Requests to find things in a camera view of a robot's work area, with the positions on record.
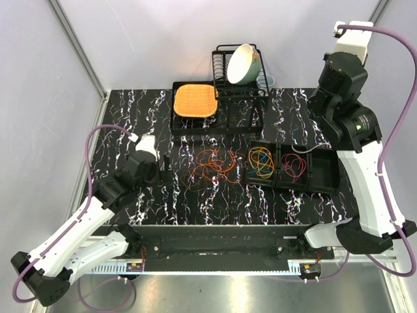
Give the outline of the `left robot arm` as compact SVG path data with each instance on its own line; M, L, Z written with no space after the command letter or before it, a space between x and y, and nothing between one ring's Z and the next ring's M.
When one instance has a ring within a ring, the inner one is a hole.
M111 258L136 258L144 253L142 236L133 227L117 226L103 239L81 245L105 222L130 205L141 188L167 185L171 159L136 151L120 168L98 180L81 207L48 239L30 252L17 252L11 264L42 306L56 303L85 273Z

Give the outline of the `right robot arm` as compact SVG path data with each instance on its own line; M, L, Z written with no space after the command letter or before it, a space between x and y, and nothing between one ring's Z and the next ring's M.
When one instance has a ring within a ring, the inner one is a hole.
M358 206L358 214L332 224L308 228L296 242L302 258L319 248L343 247L352 254L380 254L400 237L416 233L416 224L405 219L392 200L389 214L379 182L377 162L382 153L382 134L374 112L358 101L368 73L351 53L334 52L324 57L319 85L308 100L309 117L317 123L343 164Z

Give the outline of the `orange woven mat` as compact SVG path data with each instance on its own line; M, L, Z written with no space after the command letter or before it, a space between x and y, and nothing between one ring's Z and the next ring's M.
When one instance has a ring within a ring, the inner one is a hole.
M206 118L218 110L217 90L212 85L188 83L174 97L174 112L180 117Z

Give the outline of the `black dish rack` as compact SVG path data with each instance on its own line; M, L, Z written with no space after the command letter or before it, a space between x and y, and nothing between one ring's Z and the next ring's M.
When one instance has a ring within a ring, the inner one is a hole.
M212 51L212 73L218 100L269 97L265 67L256 44L219 45Z

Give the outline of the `black bin left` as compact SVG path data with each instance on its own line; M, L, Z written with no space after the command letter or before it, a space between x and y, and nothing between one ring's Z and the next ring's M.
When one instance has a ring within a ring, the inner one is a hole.
M274 188L277 178L277 144L263 140L252 140L246 153L245 183Z

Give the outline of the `light blue cup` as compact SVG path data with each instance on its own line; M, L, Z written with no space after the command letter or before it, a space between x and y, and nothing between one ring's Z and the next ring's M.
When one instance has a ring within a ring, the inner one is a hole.
M271 74L260 74L256 79L258 88L267 91L271 90L275 84L275 78Z

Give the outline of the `cream ceramic bowl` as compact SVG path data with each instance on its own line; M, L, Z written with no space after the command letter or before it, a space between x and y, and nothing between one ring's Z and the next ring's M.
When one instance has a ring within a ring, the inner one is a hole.
M250 44L240 45L232 54L227 66L227 79L234 85L255 81L261 71L261 57Z

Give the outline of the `black bin middle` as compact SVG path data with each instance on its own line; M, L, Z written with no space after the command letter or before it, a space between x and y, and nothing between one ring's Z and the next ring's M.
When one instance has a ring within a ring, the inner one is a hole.
M292 145L282 143L278 145L277 188L290 188L301 191L308 189L311 153L306 151L306 147L296 146L293 148Z

